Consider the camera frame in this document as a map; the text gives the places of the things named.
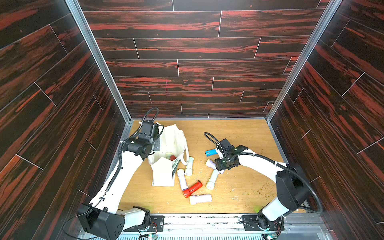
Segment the white canvas tote bag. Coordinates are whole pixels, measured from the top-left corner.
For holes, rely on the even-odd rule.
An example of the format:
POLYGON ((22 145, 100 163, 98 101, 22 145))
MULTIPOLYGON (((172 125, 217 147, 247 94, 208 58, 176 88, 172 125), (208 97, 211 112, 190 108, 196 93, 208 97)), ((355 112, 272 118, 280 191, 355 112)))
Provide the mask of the white canvas tote bag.
POLYGON ((184 132, 176 125, 165 127, 160 138, 160 148, 148 157, 153 170, 152 186, 173 187, 178 165, 187 165, 189 149, 184 132))

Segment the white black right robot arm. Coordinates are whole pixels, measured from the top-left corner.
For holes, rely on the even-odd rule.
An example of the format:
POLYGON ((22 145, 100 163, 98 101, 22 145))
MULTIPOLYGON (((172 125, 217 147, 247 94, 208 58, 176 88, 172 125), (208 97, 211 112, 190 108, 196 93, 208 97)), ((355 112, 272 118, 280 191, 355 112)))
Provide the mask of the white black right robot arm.
POLYGON ((319 196, 299 166, 276 162, 242 145, 234 147, 227 139, 216 141, 216 152, 219 155, 215 160, 218 171, 244 166, 276 184, 277 197, 257 213, 256 223, 260 230, 273 231, 273 227, 277 227, 275 231, 279 233, 284 216, 297 209, 316 214, 323 212, 319 196))

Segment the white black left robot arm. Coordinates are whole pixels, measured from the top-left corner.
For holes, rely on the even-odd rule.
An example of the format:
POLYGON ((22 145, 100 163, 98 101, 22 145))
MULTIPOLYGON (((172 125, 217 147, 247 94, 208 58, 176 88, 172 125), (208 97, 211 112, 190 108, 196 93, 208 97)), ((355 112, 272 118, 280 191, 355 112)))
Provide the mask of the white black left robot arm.
POLYGON ((118 164, 101 190, 89 204, 77 210, 85 232, 105 240, 116 240, 123 231, 134 228, 145 231, 150 227, 150 211, 133 207, 119 211, 119 204, 134 173, 153 152, 153 141, 128 138, 118 147, 118 164))

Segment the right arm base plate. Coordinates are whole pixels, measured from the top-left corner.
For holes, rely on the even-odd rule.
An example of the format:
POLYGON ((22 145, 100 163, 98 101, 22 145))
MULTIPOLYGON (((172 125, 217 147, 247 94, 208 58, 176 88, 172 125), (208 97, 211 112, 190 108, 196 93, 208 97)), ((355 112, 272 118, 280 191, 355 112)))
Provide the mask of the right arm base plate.
POLYGON ((284 221, 282 217, 271 222, 265 217, 259 215, 242 215, 239 222, 243 225, 245 231, 276 232, 283 231, 284 221))

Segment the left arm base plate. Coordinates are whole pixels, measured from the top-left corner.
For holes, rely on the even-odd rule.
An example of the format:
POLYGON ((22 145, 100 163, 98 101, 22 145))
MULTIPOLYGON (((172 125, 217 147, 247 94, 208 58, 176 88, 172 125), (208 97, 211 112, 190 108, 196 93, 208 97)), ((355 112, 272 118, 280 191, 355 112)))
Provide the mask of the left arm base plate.
POLYGON ((164 222, 165 216, 149 215, 144 218, 140 225, 124 229, 124 232, 162 232, 164 229, 164 222))

